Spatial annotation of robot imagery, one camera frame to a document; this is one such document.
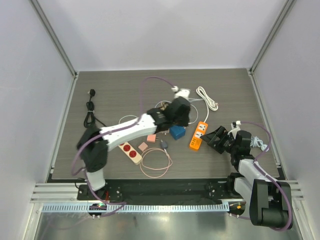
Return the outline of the orange power strip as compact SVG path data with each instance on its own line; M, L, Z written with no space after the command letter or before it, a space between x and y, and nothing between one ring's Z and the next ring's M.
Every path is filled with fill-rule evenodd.
M189 148L193 151L198 151L202 144L201 137L206 134L208 124L206 122L200 121L195 129L195 132L189 143Z

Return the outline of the blue cube adapter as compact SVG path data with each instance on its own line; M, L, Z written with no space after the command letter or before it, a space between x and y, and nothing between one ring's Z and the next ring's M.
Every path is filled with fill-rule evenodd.
M177 141L185 136L186 128L183 126L174 125L169 128L169 133L173 137L173 139Z

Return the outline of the small pink charger plug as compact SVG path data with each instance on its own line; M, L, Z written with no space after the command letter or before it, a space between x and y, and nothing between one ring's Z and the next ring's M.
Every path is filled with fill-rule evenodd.
M148 145L147 145L145 142L142 142L142 143L138 146L138 148L139 148L142 152L144 152L145 150L148 149Z

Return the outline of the beige power strip red sockets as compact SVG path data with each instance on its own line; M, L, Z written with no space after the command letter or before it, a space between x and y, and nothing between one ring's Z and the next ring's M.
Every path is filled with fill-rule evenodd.
M138 153L138 151L132 147L132 145L128 142L124 142L118 146L125 154L126 156L135 164L139 165L142 156Z

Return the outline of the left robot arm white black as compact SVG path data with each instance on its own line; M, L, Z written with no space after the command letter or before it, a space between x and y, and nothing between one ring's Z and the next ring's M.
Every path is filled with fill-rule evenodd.
M103 168L111 150L131 140L167 131L173 126L187 127L190 110L189 100L179 96L165 108L151 108L133 120L105 128L95 125L87 128L76 145L74 161L81 159L84 162L89 195L95 200L106 195Z

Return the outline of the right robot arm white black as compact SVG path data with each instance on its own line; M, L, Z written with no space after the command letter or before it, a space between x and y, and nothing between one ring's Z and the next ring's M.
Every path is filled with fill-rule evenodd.
M200 139L219 154L230 154L230 162L236 172L228 177L225 191L231 198L240 195L244 199L253 225L275 231L292 228L291 187L270 176L251 154L250 132L239 128L227 131L220 126L215 131L200 136Z

